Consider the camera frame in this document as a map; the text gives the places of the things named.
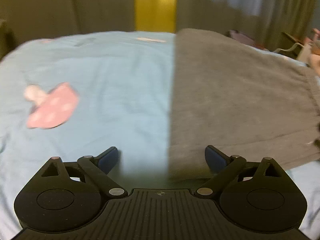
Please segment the yellow curtain strip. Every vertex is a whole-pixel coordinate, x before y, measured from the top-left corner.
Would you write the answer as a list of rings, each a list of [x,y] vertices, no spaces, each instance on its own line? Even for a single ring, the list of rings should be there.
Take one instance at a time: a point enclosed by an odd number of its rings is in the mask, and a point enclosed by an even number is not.
[[[176,31],[177,0],[135,0],[135,28],[137,31]]]

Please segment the grey sweatpants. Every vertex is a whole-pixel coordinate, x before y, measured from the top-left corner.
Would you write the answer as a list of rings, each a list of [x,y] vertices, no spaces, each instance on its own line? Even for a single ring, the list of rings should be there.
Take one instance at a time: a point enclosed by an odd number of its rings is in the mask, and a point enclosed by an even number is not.
[[[319,83],[309,67],[213,31],[175,37],[169,176],[209,178],[208,145],[290,169],[318,160],[307,132],[319,122]]]

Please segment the purple bag behind bed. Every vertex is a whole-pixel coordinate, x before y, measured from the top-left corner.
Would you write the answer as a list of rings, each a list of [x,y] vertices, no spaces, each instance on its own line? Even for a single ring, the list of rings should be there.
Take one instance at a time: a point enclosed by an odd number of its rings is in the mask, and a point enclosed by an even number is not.
[[[238,30],[229,30],[227,31],[226,36],[248,46],[255,47],[257,45],[255,40]]]

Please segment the dark bedside shelf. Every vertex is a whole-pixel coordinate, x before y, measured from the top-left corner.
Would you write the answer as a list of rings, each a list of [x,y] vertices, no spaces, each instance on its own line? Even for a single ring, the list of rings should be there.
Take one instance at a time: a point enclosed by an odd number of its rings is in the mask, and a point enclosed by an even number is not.
[[[281,55],[296,59],[303,49],[301,42],[288,33],[282,32],[279,44]]]

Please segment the pink plush toy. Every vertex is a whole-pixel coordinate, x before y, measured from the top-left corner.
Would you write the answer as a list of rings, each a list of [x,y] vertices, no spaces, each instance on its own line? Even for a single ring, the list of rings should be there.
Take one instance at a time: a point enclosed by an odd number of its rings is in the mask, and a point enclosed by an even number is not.
[[[309,66],[320,76],[320,40],[319,30],[313,28],[313,43],[310,49]]]

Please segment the grey curtain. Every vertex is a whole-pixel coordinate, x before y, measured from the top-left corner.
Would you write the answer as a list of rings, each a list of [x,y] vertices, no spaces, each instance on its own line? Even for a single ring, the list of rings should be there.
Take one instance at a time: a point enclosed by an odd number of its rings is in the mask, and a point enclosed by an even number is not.
[[[135,0],[1,0],[11,47],[36,38],[134,31]],[[304,38],[319,27],[319,0],[177,0],[176,31],[238,30],[274,49],[282,32]]]

